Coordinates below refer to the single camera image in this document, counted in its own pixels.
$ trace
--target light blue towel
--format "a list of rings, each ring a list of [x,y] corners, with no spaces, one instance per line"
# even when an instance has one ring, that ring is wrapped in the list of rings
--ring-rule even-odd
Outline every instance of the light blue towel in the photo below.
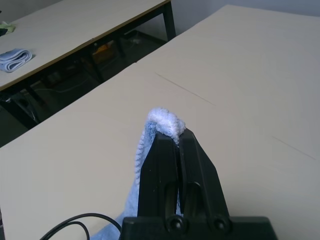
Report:
[[[122,225],[124,217],[136,217],[138,214],[141,167],[148,155],[156,133],[160,132],[171,137],[178,145],[179,136],[184,132],[185,129],[185,123],[167,109],[154,108],[149,112],[135,153],[135,179],[127,197],[124,211],[116,218],[116,221],[120,225]],[[120,233],[118,229],[112,224],[109,224],[100,230],[96,235],[92,236],[90,240],[117,240],[119,239],[119,236]]]
[[[0,70],[7,73],[12,73],[22,65],[32,59],[30,51],[20,48],[15,48],[6,53],[0,54]]]

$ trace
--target folded towel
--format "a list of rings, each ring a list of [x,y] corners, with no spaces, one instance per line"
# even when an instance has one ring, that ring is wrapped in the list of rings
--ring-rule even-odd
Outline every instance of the folded towel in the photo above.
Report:
[[[11,51],[0,54],[0,70],[12,73],[31,59],[32,54],[30,51],[15,48]]]
[[[127,197],[124,211],[116,218],[116,221],[120,225],[122,225],[125,217],[136,217],[138,214],[141,168],[155,139],[156,133],[160,132],[171,137],[178,145],[179,136],[185,129],[185,123],[167,109],[154,108],[149,112],[135,153],[135,179]],[[117,240],[119,239],[119,236],[120,233],[118,229],[112,224],[109,224],[96,235],[92,236],[90,240]]]

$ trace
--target table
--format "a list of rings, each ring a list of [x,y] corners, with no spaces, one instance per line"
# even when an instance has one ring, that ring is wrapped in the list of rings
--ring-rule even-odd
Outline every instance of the table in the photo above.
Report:
[[[171,40],[176,32],[170,0],[63,0],[13,22],[17,28],[0,38],[0,53],[24,48],[35,57],[12,73],[0,71],[0,104],[28,129],[33,128],[37,123],[19,110],[10,95],[39,81],[59,61],[79,56],[89,57],[103,82],[88,53],[160,14]]]
[[[227,5],[138,64],[320,159],[320,18]]]
[[[81,213],[119,215],[144,121],[158,106],[194,132],[217,169],[232,216],[268,216],[282,240],[319,237],[319,161],[133,64],[0,149],[6,240],[39,239]],[[105,224],[85,223],[91,234]],[[69,228],[54,239],[81,237]]]

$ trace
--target wire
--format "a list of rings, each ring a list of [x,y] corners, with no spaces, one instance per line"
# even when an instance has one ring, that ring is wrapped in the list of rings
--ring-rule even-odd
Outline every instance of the wire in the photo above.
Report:
[[[68,223],[62,225],[60,228],[56,229],[55,231],[50,232],[50,234],[48,236],[46,236],[45,239],[46,240],[50,239],[57,232],[59,232],[60,230],[64,229],[65,227],[68,227],[70,225],[80,225],[83,228],[84,232],[85,232],[86,240],[90,240],[90,234],[89,234],[88,228],[80,221],[71,221],[71,222],[68,222]]]
[[[87,235],[88,229],[86,228],[86,226],[83,223],[81,225],[81,224],[79,224],[80,222],[74,221],[74,220],[81,219],[81,218],[86,218],[86,217],[96,217],[96,218],[107,220],[108,222],[113,224],[119,230],[119,232],[121,232],[120,224],[117,223],[115,220],[113,220],[111,217],[108,217],[106,215],[99,214],[99,213],[84,213],[84,214],[80,214],[80,215],[71,217],[71,218],[61,222],[60,224],[58,224],[57,226],[52,228],[50,231],[48,231],[40,240],[48,240],[48,239],[50,239],[54,234],[56,234],[61,229],[64,229],[65,227],[71,225],[71,223],[78,224],[81,227],[84,226],[83,229],[85,231],[85,234]]]

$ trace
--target metal frame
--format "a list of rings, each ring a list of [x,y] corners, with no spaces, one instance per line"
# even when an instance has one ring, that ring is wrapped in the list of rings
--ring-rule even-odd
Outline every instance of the metal frame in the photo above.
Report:
[[[140,26],[141,24],[153,19],[154,17],[163,14],[163,19],[165,23],[165,29],[167,34],[167,39],[170,41],[176,36],[174,17],[172,12],[171,2],[167,2],[164,5],[157,7],[156,9],[146,13],[145,15],[129,22],[128,24],[120,27],[119,29],[111,32],[110,34],[98,39],[94,43],[91,43],[88,46],[80,49],[79,51],[65,57],[64,59],[58,61],[57,63],[52,64],[51,66],[33,74],[25,78],[24,80],[0,91],[0,106],[6,109],[10,114],[12,114],[22,125],[24,125],[27,129],[32,129],[38,123],[34,121],[26,112],[21,109],[15,101],[11,99],[11,96],[20,92],[23,89],[26,89],[30,95],[35,98],[40,104],[44,104],[45,102],[40,98],[40,96],[32,90],[30,85],[41,80],[42,76],[45,76],[47,73],[52,72],[59,68],[59,66],[65,66],[66,61],[74,61],[80,58],[88,59],[89,63],[92,65],[94,75],[96,75],[96,79],[99,83],[103,83],[105,80],[99,71],[98,66],[96,65],[94,59],[92,58],[93,51],[99,46],[111,41],[115,40],[118,51],[120,55],[124,58],[125,53],[123,52],[121,43],[119,39],[129,32],[130,30]]]

